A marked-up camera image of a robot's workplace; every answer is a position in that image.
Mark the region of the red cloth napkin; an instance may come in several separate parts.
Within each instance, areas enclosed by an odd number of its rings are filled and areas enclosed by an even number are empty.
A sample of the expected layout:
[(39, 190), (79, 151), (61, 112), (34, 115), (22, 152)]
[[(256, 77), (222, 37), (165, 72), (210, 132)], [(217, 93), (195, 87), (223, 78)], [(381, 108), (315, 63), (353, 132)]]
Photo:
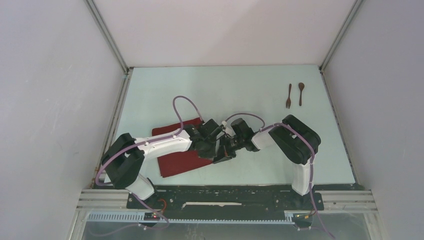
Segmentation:
[[(184, 125), (195, 125), (198, 127), (203, 121), (197, 117), (183, 122)], [(157, 127), (151, 130), (152, 136), (167, 134), (176, 131), (180, 127), (179, 123), (168, 126)], [(157, 158), (160, 175), (163, 178), (176, 176), (195, 169), (212, 164), (212, 160), (201, 158), (197, 151), (174, 152)]]

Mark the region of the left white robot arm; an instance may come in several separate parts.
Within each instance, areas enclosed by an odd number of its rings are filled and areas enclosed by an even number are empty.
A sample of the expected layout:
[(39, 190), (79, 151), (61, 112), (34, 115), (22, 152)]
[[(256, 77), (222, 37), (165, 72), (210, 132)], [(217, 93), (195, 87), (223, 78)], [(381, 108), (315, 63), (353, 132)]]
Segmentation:
[(105, 172), (109, 184), (117, 190), (127, 190), (145, 208), (153, 208), (158, 202), (154, 184), (141, 174), (143, 164), (173, 153), (197, 151), (201, 158), (216, 156), (220, 126), (199, 127), (185, 125), (165, 134), (133, 138), (129, 133), (121, 135), (102, 156), (100, 171)]

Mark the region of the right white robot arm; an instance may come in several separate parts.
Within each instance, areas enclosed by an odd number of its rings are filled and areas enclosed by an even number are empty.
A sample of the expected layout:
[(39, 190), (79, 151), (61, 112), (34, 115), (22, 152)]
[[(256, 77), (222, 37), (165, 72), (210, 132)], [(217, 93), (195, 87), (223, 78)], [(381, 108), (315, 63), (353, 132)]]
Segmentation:
[(291, 204), (297, 209), (304, 209), (310, 204), (309, 192), (314, 187), (313, 164), (322, 142), (314, 130), (291, 114), (282, 122), (264, 126), (258, 131), (253, 131), (239, 117), (230, 124), (230, 129), (232, 133), (226, 132), (220, 138), (213, 163), (231, 160), (241, 149), (258, 152), (276, 145), (293, 164)]

